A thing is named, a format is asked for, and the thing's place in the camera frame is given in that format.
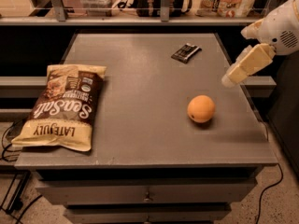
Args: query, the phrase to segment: drawer handle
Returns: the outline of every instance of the drawer handle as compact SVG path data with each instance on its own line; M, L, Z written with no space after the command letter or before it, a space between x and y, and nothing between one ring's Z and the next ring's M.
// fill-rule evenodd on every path
M153 201L153 200L152 200L152 198L150 197L150 193L147 192L145 198L143 199L143 202L144 202L144 203L151 203L152 201Z

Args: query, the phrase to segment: chip bag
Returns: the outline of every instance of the chip bag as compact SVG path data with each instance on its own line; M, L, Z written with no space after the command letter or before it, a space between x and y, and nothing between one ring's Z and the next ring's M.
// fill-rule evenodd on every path
M38 97L14 147L63 146L92 148L93 123L105 66L54 64L47 69L47 87Z
M255 0L201 0L196 15L202 17L243 18L252 11Z

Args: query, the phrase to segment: orange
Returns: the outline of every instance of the orange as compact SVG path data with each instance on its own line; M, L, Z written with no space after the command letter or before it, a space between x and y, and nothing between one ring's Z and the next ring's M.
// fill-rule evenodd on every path
M207 122L214 116L215 103L206 95L198 95L189 102L187 113L197 123Z

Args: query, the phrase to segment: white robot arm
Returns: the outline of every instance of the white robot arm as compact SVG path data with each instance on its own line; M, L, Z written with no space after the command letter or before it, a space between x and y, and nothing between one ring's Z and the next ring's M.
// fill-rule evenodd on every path
M260 44L248 46L236 58L222 78L225 87L233 87L273 62L275 55L289 55L299 50L299 0L289 0L265 18L245 27L246 39Z

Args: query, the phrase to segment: floor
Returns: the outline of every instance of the floor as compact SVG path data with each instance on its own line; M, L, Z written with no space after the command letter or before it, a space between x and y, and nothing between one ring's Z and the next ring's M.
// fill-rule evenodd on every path
M0 123L0 135L11 125L10 122ZM259 218L260 224L292 224L298 223L299 219L299 182L297 177L287 161L285 155L281 151L276 137L272 134L266 123L261 123L261 129L264 130L268 140L275 151L279 165L283 172L282 181L274 187L268 189L261 201L261 214ZM13 162L0 160L0 165L13 165ZM4 200L5 194L13 175L0 174L0 202ZM279 166L265 167L257 176L257 186L249 193L249 195L240 203L232 203L232 212L222 220L215 221L214 224L250 224L256 223L259 211L259 199L262 191L277 183L281 178ZM40 194L35 189L36 180L31 176L26 185L21 200L23 207L19 211L13 211L11 214L18 218L24 208ZM51 205L45 198L39 198L26 211L21 218L22 224L70 224L63 216L64 208L62 206ZM0 224L14 224L16 220L2 210L0 211Z

